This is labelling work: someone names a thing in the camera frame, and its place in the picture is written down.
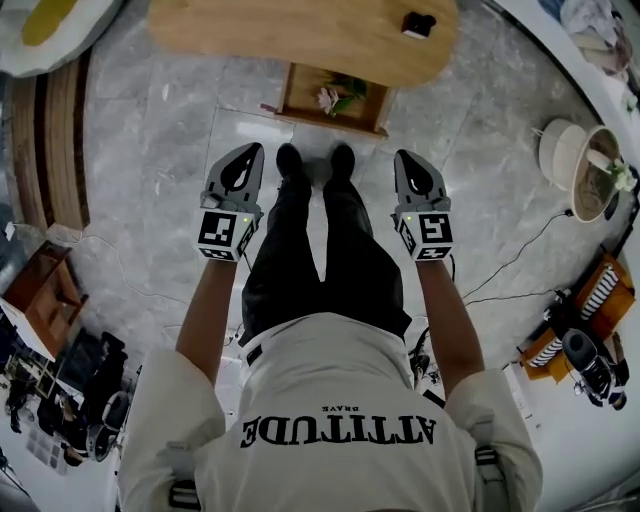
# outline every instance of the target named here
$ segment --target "white t-shirt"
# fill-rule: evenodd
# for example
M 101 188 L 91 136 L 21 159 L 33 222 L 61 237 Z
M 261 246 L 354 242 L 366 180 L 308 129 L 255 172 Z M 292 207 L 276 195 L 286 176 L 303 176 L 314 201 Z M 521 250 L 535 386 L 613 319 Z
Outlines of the white t-shirt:
M 204 511 L 481 510 L 479 424 L 513 477 L 510 502 L 533 509 L 541 467 L 501 372 L 468 377 L 443 410 L 413 390 L 400 338 L 349 318 L 288 322 L 244 354 L 258 346 L 227 432 L 197 368 L 173 351 L 148 356 L 118 477 L 124 512 L 172 510 L 159 455 L 171 441 L 191 447 Z

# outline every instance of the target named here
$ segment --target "wooden planter box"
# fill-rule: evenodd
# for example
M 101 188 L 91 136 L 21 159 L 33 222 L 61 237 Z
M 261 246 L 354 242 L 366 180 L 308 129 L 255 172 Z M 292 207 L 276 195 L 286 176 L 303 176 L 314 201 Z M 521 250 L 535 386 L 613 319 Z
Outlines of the wooden planter box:
M 367 97 L 352 102 L 346 110 L 332 118 L 326 115 L 317 103 L 320 88 L 325 87 L 332 79 L 330 71 L 303 64 L 290 64 L 275 117 L 387 138 L 382 124 L 391 103 L 392 90 L 367 82 Z

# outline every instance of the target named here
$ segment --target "gray tile floor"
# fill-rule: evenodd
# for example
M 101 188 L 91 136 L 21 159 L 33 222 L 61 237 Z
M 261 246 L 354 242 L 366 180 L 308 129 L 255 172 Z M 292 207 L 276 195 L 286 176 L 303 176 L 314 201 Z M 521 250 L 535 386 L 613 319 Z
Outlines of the gray tile floor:
M 146 2 L 129 4 L 97 43 L 86 108 L 86 179 L 92 222 L 75 246 L 73 263 L 90 295 L 84 322 L 127 342 L 131 364 L 153 346 L 171 346 L 185 303 L 203 268 L 191 246 L 191 219 L 208 167 L 227 151 L 257 140 L 266 150 L 259 203 L 268 212 L 277 193 L 277 148 L 292 141 L 306 158 L 325 157 L 337 141 L 357 156 L 354 182 L 367 204 L 380 244 L 402 269 L 406 310 L 417 318 L 413 345 L 425 326 L 415 269 L 389 218 L 396 198 L 392 159 L 416 151 L 441 168 L 453 202 L 456 282 L 475 288 L 568 207 L 536 164 L 531 128 L 553 117 L 595 124 L 554 64 L 526 36 L 479 2 L 460 6 L 460 36 L 448 68 L 432 83 L 399 90 L 386 128 L 389 139 L 276 121 L 260 108 L 276 104 L 285 73 L 280 62 L 239 57 L 175 55 L 156 47 L 144 21 Z M 626 201 L 611 222 L 582 225 L 559 218 L 518 262 L 471 299 L 545 291 L 574 280 L 600 242 L 623 229 Z M 252 240 L 255 258 L 265 224 Z M 316 265 L 324 273 L 327 233 L 320 192 L 308 224 Z M 59 229 L 71 240 L 78 233 Z M 229 328 L 241 322 L 239 266 Z M 129 288 L 133 286 L 144 294 Z M 168 299 L 158 294 L 172 297 Z M 469 306 L 490 366 L 514 358 L 541 319 L 550 296 Z M 235 348 L 221 375 L 224 407 L 237 399 Z

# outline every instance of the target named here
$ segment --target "black shoe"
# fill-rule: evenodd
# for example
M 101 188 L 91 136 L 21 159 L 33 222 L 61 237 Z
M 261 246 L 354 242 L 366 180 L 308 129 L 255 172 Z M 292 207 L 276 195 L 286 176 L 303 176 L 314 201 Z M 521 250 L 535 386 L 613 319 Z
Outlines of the black shoe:
M 302 157 L 292 144 L 283 144 L 278 149 L 276 166 L 280 171 L 280 176 L 286 178 L 290 174 L 302 172 Z
M 333 179 L 350 180 L 353 168 L 356 166 L 356 156 L 346 144 L 340 144 L 331 155 L 331 168 Z

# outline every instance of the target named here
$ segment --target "round wooden tabletop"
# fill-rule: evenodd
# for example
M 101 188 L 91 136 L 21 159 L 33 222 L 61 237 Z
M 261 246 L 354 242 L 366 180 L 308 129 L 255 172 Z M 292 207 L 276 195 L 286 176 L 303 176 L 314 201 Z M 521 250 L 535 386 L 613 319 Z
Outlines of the round wooden tabletop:
M 412 11 L 435 18 L 426 39 L 402 33 Z M 148 22 L 170 50 L 276 58 L 401 87 L 447 65 L 458 11 L 454 0 L 153 0 Z

